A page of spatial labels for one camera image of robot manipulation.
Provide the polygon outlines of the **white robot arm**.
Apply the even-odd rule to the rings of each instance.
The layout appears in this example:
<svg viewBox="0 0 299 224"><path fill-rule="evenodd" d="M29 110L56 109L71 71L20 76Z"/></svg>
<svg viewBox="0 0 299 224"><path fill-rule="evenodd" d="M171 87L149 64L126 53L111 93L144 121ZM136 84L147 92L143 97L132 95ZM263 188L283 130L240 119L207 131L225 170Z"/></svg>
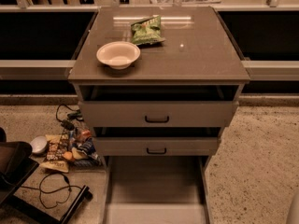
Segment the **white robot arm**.
<svg viewBox="0 0 299 224"><path fill-rule="evenodd" d="M299 192L296 192L292 198L286 224L299 224Z"/></svg>

